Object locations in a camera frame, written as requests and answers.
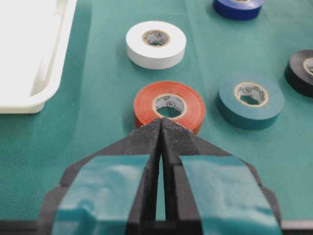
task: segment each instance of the green cutting mat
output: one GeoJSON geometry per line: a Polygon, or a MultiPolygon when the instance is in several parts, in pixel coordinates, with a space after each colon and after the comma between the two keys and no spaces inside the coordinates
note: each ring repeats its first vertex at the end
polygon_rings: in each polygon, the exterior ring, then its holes
{"type": "MultiPolygon", "coordinates": [[[[312,22],[313,0],[267,0],[248,22],[220,17],[212,0],[78,0],[56,95],[39,114],[0,116],[0,219],[36,219],[65,167],[126,136],[134,128],[136,93],[165,80],[201,94],[207,110],[199,136],[255,165],[284,219],[313,219],[313,99],[283,76],[293,52],[313,49],[312,22]],[[179,65],[146,70],[128,59],[126,32],[147,20],[184,31],[187,48],[179,65]],[[238,129],[218,113],[220,80],[236,71],[280,86],[286,104],[270,128],[238,129]]],[[[161,196],[157,217],[164,218],[161,196]]]]}

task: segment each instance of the tape roll core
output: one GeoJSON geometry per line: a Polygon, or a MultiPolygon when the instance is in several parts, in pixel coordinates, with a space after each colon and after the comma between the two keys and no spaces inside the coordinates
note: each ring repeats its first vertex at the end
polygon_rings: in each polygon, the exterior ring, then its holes
{"type": "Polygon", "coordinates": [[[236,98],[244,105],[250,107],[261,107],[268,102],[268,93],[261,85],[253,82],[243,82],[236,86],[235,90],[236,98]],[[254,104],[250,104],[242,100],[242,97],[250,97],[255,101],[254,104]]]}
{"type": "Polygon", "coordinates": [[[180,112],[172,121],[197,134],[200,131],[205,105],[201,96],[190,87],[172,81],[156,82],[141,89],[134,100],[136,127],[148,124],[155,118],[163,118],[158,109],[171,107],[180,112]]]}
{"type": "Polygon", "coordinates": [[[156,115],[160,118],[165,116],[161,115],[157,110],[163,107],[170,107],[176,109],[180,115],[176,117],[167,117],[170,120],[175,120],[181,118],[187,112],[187,105],[183,98],[179,97],[176,94],[164,93],[157,96],[152,102],[152,109],[156,115]]]}
{"type": "Polygon", "coordinates": [[[313,58],[308,58],[303,62],[303,67],[305,71],[313,76],[313,58]]]}

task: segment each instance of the tape roll hole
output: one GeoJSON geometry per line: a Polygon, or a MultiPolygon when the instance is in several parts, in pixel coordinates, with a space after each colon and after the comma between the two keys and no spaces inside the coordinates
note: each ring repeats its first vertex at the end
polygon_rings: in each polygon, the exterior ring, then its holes
{"type": "Polygon", "coordinates": [[[244,82],[235,88],[236,98],[244,105],[260,107],[267,103],[268,93],[260,85],[252,82],[244,82]]]}
{"type": "Polygon", "coordinates": [[[303,62],[303,67],[305,71],[313,76],[313,58],[308,58],[303,62]]]}
{"type": "Polygon", "coordinates": [[[177,119],[186,113],[187,106],[178,95],[162,94],[154,99],[152,109],[160,117],[177,119]]]}
{"type": "Polygon", "coordinates": [[[145,44],[152,47],[163,47],[170,41],[170,36],[161,30],[149,30],[142,35],[145,44]]]}

